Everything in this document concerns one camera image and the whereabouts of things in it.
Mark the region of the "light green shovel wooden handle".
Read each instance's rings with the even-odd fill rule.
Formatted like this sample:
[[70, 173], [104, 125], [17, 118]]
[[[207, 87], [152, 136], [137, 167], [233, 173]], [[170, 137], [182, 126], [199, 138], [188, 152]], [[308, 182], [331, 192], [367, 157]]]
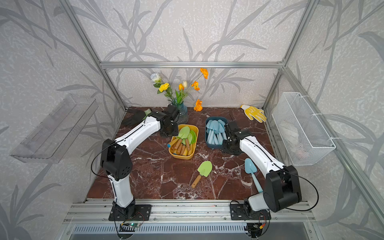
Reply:
[[189, 141], [187, 139], [187, 136], [188, 136], [189, 133], [190, 133], [190, 128], [189, 127], [183, 127], [179, 131], [179, 135], [178, 135], [178, 138], [183, 139], [184, 145], [185, 145], [185, 147], [187, 148], [188, 151], [191, 150], [191, 147], [189, 145]]

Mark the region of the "green pointed shovel yellow handle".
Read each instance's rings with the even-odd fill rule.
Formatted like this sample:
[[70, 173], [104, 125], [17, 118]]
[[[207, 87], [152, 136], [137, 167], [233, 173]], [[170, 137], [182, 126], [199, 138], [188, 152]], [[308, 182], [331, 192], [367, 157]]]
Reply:
[[178, 141], [179, 141], [180, 138], [176, 137], [174, 138], [167, 146], [168, 148], [172, 148]]

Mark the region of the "light green square shovel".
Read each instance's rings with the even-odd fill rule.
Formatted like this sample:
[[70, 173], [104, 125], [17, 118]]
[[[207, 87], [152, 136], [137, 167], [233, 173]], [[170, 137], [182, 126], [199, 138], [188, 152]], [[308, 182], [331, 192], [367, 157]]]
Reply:
[[193, 130], [190, 130], [190, 133], [188, 134], [187, 139], [189, 141], [189, 145], [193, 145], [197, 139], [196, 133]]

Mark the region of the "blue shovel pair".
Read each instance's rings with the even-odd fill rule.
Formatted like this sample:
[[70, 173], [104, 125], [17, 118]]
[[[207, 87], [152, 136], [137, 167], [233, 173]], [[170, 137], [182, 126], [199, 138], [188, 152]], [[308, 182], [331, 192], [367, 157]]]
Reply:
[[212, 124], [212, 121], [213, 120], [209, 120], [207, 125], [206, 125], [206, 128], [207, 128], [207, 143], [212, 145], [212, 140], [211, 140], [211, 131], [212, 131], [212, 127], [211, 127], [211, 124]]

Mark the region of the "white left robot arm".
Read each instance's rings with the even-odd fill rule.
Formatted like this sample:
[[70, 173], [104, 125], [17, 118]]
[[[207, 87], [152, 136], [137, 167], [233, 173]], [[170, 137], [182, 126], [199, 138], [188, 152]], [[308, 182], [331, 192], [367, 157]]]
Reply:
[[168, 105], [162, 112], [153, 111], [149, 114], [137, 110], [129, 112], [134, 115], [126, 120], [126, 124], [135, 127], [115, 140], [105, 140], [101, 153], [101, 168], [111, 182], [116, 205], [123, 209], [134, 201], [129, 180], [133, 169], [131, 161], [133, 151], [156, 132], [165, 137], [175, 136], [178, 132], [176, 119], [179, 110], [173, 105]]

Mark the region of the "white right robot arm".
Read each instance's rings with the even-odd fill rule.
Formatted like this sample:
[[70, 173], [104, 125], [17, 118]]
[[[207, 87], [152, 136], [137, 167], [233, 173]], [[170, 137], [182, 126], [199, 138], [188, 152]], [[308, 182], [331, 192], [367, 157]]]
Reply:
[[222, 151], [231, 155], [245, 153], [265, 177], [263, 192], [245, 199], [249, 212], [278, 212], [302, 201], [298, 171], [275, 159], [251, 134], [235, 121], [225, 124]]

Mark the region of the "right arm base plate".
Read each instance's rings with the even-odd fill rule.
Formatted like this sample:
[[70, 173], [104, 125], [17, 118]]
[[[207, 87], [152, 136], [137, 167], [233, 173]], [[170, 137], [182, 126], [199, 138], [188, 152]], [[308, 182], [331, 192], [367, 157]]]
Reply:
[[271, 214], [269, 210], [254, 211], [252, 210], [248, 200], [242, 204], [236, 200], [230, 202], [231, 220], [263, 220], [269, 221]]

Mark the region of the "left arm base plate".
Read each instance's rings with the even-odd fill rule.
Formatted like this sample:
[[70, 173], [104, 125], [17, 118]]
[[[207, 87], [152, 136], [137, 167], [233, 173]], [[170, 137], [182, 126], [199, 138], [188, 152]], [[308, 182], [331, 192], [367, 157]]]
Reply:
[[148, 221], [151, 214], [152, 205], [129, 205], [122, 208], [113, 205], [109, 215], [109, 221]]

